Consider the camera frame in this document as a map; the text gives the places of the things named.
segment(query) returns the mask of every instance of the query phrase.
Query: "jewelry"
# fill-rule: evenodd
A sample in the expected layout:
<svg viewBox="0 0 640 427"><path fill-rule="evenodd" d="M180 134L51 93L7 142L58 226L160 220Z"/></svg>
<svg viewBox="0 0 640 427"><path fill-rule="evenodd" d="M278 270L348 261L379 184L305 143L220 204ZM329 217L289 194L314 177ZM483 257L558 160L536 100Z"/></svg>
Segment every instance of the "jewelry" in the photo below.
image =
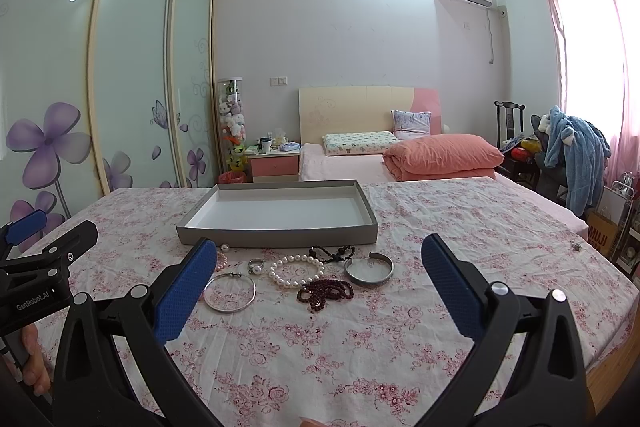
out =
<svg viewBox="0 0 640 427"><path fill-rule="evenodd" d="M389 268L391 270L389 270L389 273L386 274L380 280L377 280L377 281L366 281L364 279L360 279L359 277L356 277L354 274L349 272L349 267L351 266L351 263L353 262L353 259L347 259L347 261L344 263L344 274L352 282L356 283L358 286L365 286L365 287L380 286L380 285L384 284L385 282L387 282L389 279L391 279L391 276L394 273L394 262L390 257L387 257L383 253L369 252L369 258L370 259L380 259L381 261L384 261L385 263L387 263L389 265Z"/></svg>
<svg viewBox="0 0 640 427"><path fill-rule="evenodd" d="M338 251L336 253L329 253L326 250L326 248L323 248L323 247L309 248L309 255L311 257L315 257L316 259L318 258L318 254L314 251L316 248L318 248L318 250L322 250L324 254L327 256L327 259L320 260L323 263L341 263L342 261L346 261L347 259L350 259L351 257L353 257L353 255L356 253L356 249L353 248L352 246L340 247L338 248ZM351 250L351 253L348 254L347 257L343 257L347 253L347 250Z"/></svg>
<svg viewBox="0 0 640 427"><path fill-rule="evenodd" d="M298 292L300 302L308 302L311 309L319 312L324 308L327 299L339 301L340 299L353 299L353 287L347 281L325 279L305 283Z"/></svg>
<svg viewBox="0 0 640 427"><path fill-rule="evenodd" d="M207 300L207 288L209 288L209 285L216 279L219 279L221 277L245 277L246 279L249 279L251 281L251 284L254 287L254 292L251 295L251 298L249 299L249 302L247 302L247 304L243 304L242 306L240 306L239 308L234 308L232 310L223 310L221 308L216 308L211 302L209 302L209 300ZM202 292L204 295L204 300L205 302L209 305L209 308L211 308L214 311L217 311L218 313L236 313L239 312L240 310L244 310L249 304L251 304L254 300L255 300L255 282L254 280L251 279L251 277L248 277L246 275L242 275L241 273L236 273L236 272L228 272L228 273L219 273L218 275L216 275L215 277L213 277L213 279L211 279L206 286L204 286L204 291Z"/></svg>
<svg viewBox="0 0 640 427"><path fill-rule="evenodd" d="M227 258L223 253L218 254L218 259L216 261L216 272L219 272L226 268Z"/></svg>
<svg viewBox="0 0 640 427"><path fill-rule="evenodd" d="M276 273L276 270L278 268L282 268L283 265L287 263L296 263L296 262L312 264L316 266L318 273L316 273L313 277L303 277L302 279L299 279L299 280L283 279L283 277L281 277ZM311 257L309 255L299 255L299 254L289 255L288 257L283 257L282 259L280 259L279 261L276 261L275 263L271 263L271 266L269 267L269 277L271 278L271 280L273 280L274 283L276 283L278 286L283 288L298 289L307 283L310 283L313 281L319 281L323 275L324 275L324 263L322 263L321 261L318 261L318 259L316 259L315 257Z"/></svg>
<svg viewBox="0 0 640 427"><path fill-rule="evenodd" d="M249 261L249 273L254 275L260 275L262 268L264 267L264 261L262 259L252 259Z"/></svg>

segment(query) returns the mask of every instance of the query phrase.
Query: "pink curtain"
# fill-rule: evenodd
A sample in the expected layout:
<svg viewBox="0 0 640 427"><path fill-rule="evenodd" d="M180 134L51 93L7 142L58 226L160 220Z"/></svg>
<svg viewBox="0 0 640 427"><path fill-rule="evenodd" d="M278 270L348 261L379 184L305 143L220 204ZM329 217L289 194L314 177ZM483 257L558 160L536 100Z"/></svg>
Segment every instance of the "pink curtain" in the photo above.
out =
<svg viewBox="0 0 640 427"><path fill-rule="evenodd" d="M607 185L640 165L640 0L548 0L560 107L598 127L612 157Z"/></svg>

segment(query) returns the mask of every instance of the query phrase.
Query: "blue gripper pad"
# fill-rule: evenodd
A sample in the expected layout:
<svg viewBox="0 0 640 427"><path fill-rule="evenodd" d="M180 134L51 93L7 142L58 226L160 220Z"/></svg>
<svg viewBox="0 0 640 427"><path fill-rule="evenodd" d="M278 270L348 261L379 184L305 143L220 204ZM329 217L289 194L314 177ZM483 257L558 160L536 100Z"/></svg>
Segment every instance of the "blue gripper pad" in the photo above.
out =
<svg viewBox="0 0 640 427"><path fill-rule="evenodd" d="M47 214L43 210L36 210L9 225L4 239L9 245L19 245L22 241L39 232L47 224Z"/></svg>
<svg viewBox="0 0 640 427"><path fill-rule="evenodd" d="M479 341L484 335L482 303L449 256L446 245L430 234L422 242L422 265L461 335Z"/></svg>
<svg viewBox="0 0 640 427"><path fill-rule="evenodd" d="M193 253L164 293L156 306L154 322L154 336L162 346L180 335L216 268L217 259L216 245L207 239Z"/></svg>

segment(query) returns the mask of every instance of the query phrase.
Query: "beige headboard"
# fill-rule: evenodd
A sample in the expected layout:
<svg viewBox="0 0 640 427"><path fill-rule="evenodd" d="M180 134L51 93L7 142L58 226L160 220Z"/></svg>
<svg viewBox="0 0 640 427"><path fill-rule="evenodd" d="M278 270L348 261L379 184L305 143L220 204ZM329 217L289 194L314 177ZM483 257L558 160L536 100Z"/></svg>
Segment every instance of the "beige headboard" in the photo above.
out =
<svg viewBox="0 0 640 427"><path fill-rule="evenodd" d="M418 87L348 86L302 87L300 139L322 143L322 136L336 132L392 131L394 109L431 111L431 134L439 134L440 99L433 89Z"/></svg>

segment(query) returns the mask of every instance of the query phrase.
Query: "blue fleece garment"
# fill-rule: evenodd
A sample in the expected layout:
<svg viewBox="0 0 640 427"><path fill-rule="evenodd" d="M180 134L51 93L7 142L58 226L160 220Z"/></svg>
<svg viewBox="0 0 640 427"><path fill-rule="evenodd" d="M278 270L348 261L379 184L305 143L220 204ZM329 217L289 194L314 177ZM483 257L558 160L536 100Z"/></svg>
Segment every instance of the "blue fleece garment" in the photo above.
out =
<svg viewBox="0 0 640 427"><path fill-rule="evenodd" d="M566 165L566 181L569 192L566 207L581 216L587 205L598 203L603 187L604 158L611 156L611 149L602 133L582 118L567 116L556 105L549 111L549 145L545 166L558 165L562 147ZM574 133L571 146L562 140Z"/></svg>

